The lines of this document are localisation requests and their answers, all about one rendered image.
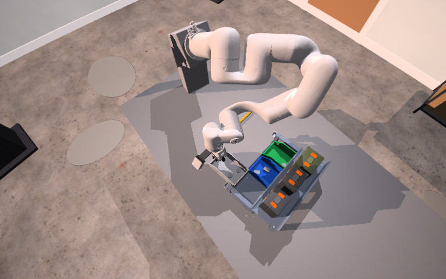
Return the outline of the green open bin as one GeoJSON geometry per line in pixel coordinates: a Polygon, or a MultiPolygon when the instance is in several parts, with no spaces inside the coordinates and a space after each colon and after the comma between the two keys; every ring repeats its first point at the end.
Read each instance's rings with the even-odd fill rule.
{"type": "Polygon", "coordinates": [[[284,169],[285,167],[282,163],[289,163],[292,157],[296,154],[295,151],[290,149],[284,143],[274,141],[263,153],[263,157],[271,159],[274,163],[276,163],[279,167],[284,169]]]}

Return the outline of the blue open bin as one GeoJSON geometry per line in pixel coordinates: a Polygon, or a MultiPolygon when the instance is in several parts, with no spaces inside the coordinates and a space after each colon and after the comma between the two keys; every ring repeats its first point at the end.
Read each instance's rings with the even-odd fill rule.
{"type": "Polygon", "coordinates": [[[252,165],[249,169],[249,173],[264,187],[268,188],[282,170],[283,169],[271,159],[262,156],[252,165]],[[269,173],[263,170],[265,166],[270,169],[269,173]],[[260,170],[260,175],[255,173],[254,170],[260,170]]]}

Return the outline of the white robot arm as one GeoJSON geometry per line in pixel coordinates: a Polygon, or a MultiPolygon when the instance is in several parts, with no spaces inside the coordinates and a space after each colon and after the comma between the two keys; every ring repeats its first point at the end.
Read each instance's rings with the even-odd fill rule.
{"type": "Polygon", "coordinates": [[[207,123],[203,127],[207,149],[192,162],[198,170],[212,152],[224,150],[223,143],[237,144],[244,139],[239,114],[254,112],[268,124],[289,116],[305,119],[316,111],[336,78],[338,64],[335,58],[318,55],[321,53],[315,42],[305,36],[250,34],[244,46],[243,68],[239,71],[240,36],[234,28],[206,32],[198,30],[194,22],[190,24],[193,30],[187,28],[185,50],[194,60],[211,59],[211,78],[216,83],[265,84],[271,76],[272,62],[294,63],[304,77],[298,88],[263,103],[243,101],[225,108],[219,115],[221,125],[207,123]]]}

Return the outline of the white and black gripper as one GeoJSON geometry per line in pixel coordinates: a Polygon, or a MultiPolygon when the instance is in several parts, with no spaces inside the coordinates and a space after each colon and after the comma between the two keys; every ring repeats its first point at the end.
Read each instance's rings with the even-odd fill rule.
{"type": "Polygon", "coordinates": [[[224,148],[224,150],[223,151],[218,151],[218,152],[212,152],[211,154],[212,154],[212,157],[213,157],[213,159],[215,158],[215,161],[225,161],[225,158],[224,157],[226,157],[227,156],[227,153],[226,153],[226,149],[225,149],[225,147],[224,147],[224,145],[223,145],[223,148],[224,148]]]}

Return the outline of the grey metal shelf rack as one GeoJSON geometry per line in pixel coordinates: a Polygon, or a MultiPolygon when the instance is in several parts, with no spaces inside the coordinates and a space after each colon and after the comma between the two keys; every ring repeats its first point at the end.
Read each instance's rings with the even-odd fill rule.
{"type": "MultiPolygon", "coordinates": [[[[258,180],[256,180],[249,172],[246,177],[234,188],[230,184],[226,182],[224,187],[227,191],[238,201],[240,202],[250,213],[255,212],[261,219],[263,219],[270,227],[268,229],[270,232],[280,231],[280,229],[285,225],[293,212],[297,209],[299,204],[303,201],[306,195],[309,193],[311,188],[318,181],[320,176],[326,170],[326,168],[330,165],[330,162],[327,164],[321,163],[316,171],[309,176],[305,181],[301,184],[298,190],[291,194],[292,198],[290,202],[286,205],[286,207],[282,210],[282,212],[276,216],[271,218],[267,213],[265,213],[260,207],[260,203],[266,198],[266,196],[276,187],[276,185],[280,182],[280,180],[284,177],[284,175],[290,170],[291,166],[294,162],[300,157],[300,155],[305,151],[303,147],[298,148],[293,143],[291,143],[288,139],[286,139],[281,134],[274,131],[272,133],[274,140],[265,148],[265,150],[274,142],[281,140],[287,146],[289,146],[292,150],[297,152],[290,162],[285,166],[285,168],[278,174],[278,176],[273,180],[268,188],[264,187],[258,180]],[[315,178],[316,177],[316,178],[315,178]],[[252,204],[251,204],[252,203],[252,204]]],[[[279,141],[278,141],[279,142],[279,141]]],[[[265,150],[258,156],[258,158],[248,167],[250,169],[253,164],[262,156],[265,150]]]]}

